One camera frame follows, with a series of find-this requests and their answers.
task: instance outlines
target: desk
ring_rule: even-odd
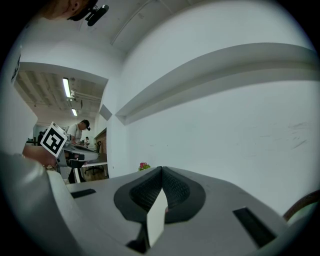
[[[83,173],[83,167],[92,167],[92,166],[103,166],[103,165],[107,165],[107,154],[104,153],[100,153],[99,157],[96,160],[92,160],[92,161],[88,161],[86,164],[82,165],[82,167],[80,168],[81,171],[81,175],[82,177],[84,177],[84,173]],[[78,173],[78,168],[75,168],[75,179],[77,183],[80,183],[80,177],[79,177],[79,173]],[[107,176],[107,170],[104,170],[104,175]]]

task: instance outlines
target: white ceiling beam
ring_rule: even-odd
[[[35,71],[29,71],[29,72],[26,72],[26,75],[29,78],[30,82],[32,83],[36,92],[40,95],[43,103],[46,104],[47,106],[51,106],[52,104],[50,103],[46,93],[44,92],[44,87],[37,80],[35,73],[36,73]]]
[[[93,111],[93,110],[89,110],[89,109],[81,109],[81,108],[77,108],[77,107],[73,107],[73,109],[75,109],[77,112],[88,112],[88,113],[97,113],[97,111]]]
[[[57,106],[55,98],[53,97],[53,93],[50,91],[48,82],[44,79],[44,74],[36,72],[34,74],[34,76],[35,76],[35,79],[38,82],[38,85],[41,86],[41,88],[42,88],[42,90],[43,90],[43,92],[45,94],[45,97],[47,98],[49,104]]]
[[[53,65],[53,64],[45,64],[45,63],[35,63],[35,62],[21,62],[20,63],[20,71],[37,71],[38,73],[46,73],[46,74],[56,74],[57,76],[61,77],[73,77],[73,78],[78,78],[78,79],[83,79],[86,81],[91,81],[97,84],[98,86],[105,87],[108,79],[83,72],[78,69],[73,69],[65,66],[58,66],[58,65]]]
[[[54,110],[54,111],[60,111],[61,109],[60,108],[58,108],[57,106],[55,106],[55,105],[51,105],[51,106],[48,106],[48,105],[46,105],[46,104],[44,104],[44,103],[37,103],[36,105],[34,105],[34,104],[29,104],[31,107],[39,107],[39,108],[41,108],[41,109],[50,109],[50,110]]]
[[[77,100],[77,101],[83,101],[83,102],[96,102],[96,103],[99,103],[100,104],[100,102],[101,102],[101,100],[96,100],[96,99],[92,99],[92,98],[85,98],[85,97],[81,97],[81,96],[77,96],[77,97],[75,97],[75,99]]]
[[[75,93],[76,96],[82,96],[84,98],[88,98],[90,100],[97,100],[97,101],[101,101],[101,97],[96,97],[96,96],[92,96],[91,94],[86,94],[86,93],[81,93],[81,92],[76,92]]]
[[[53,79],[53,77],[50,74],[45,74],[45,73],[41,73],[42,78],[44,79],[44,81],[47,84],[47,90],[49,91],[49,93],[51,93],[53,101],[55,102],[55,104],[58,106],[58,108],[60,110],[64,109],[66,107],[65,103],[63,103],[61,101],[61,92],[59,92],[58,90],[56,90],[55,87],[55,81]]]
[[[51,123],[49,123],[49,122],[36,122],[36,124],[38,125],[38,126],[50,126],[51,125]]]
[[[16,79],[14,82],[14,88],[26,103],[35,104],[37,102],[36,98],[32,94],[30,94],[25,84],[23,84],[23,86],[21,84],[21,81]]]
[[[170,9],[168,5],[163,0],[159,0],[159,2],[171,13],[174,14],[174,12]]]
[[[95,113],[95,114],[97,114],[98,111],[99,111],[99,106],[100,106],[100,103],[98,104],[98,106],[95,106],[95,103],[94,103],[94,102],[83,101],[82,111],[88,112],[88,113]]]
[[[93,95],[93,88],[95,87],[95,83],[91,81],[77,80],[78,86],[77,92],[82,92],[87,95]]]
[[[67,78],[69,80],[70,93],[71,93],[71,90],[76,90],[76,91],[82,90],[82,79],[78,79],[70,76],[67,76]]]
[[[34,95],[35,99],[36,99],[36,103],[45,103],[46,104],[46,100],[44,99],[44,97],[40,94],[40,92],[35,88],[35,86],[33,85],[33,83],[30,81],[28,75],[26,72],[24,71],[20,71],[19,74],[19,82],[23,81],[24,84],[26,85],[27,89],[30,91],[30,93],[32,95]]]

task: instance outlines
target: man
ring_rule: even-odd
[[[81,122],[73,124],[69,127],[66,134],[71,135],[71,143],[72,144],[80,145],[82,131],[85,129],[88,129],[88,131],[90,131],[90,123],[88,120],[82,120]]]
[[[68,19],[72,21],[79,21],[90,13],[98,0],[51,0],[39,11],[37,18],[46,18],[49,20]],[[22,39],[24,37],[25,30],[20,33],[20,36],[16,39],[10,53],[8,54],[4,66],[0,74],[0,116],[7,121],[7,124],[13,125],[14,127],[23,123],[21,119],[15,118],[16,113],[20,113],[23,110],[25,118],[29,118],[32,112],[24,104],[20,104],[19,107],[11,108],[9,103],[17,103],[22,101],[21,97],[15,91],[14,82],[20,67],[20,56]],[[24,146],[24,138],[26,135],[22,132],[19,136],[16,133],[12,134],[7,130],[0,129],[1,141],[3,141],[5,153],[23,154],[25,157],[37,160],[43,165],[52,165],[56,163],[55,157],[50,154],[43,147],[34,147],[30,145]]]
[[[84,139],[84,146],[87,148],[90,145],[89,143],[89,137],[85,137]]]
[[[39,12],[48,20],[79,21],[97,4],[98,0],[51,0]]]
[[[42,131],[40,131],[39,136],[38,136],[38,141],[37,141],[37,145],[38,146],[41,146],[40,142],[41,142],[43,137],[44,137],[44,133]]]

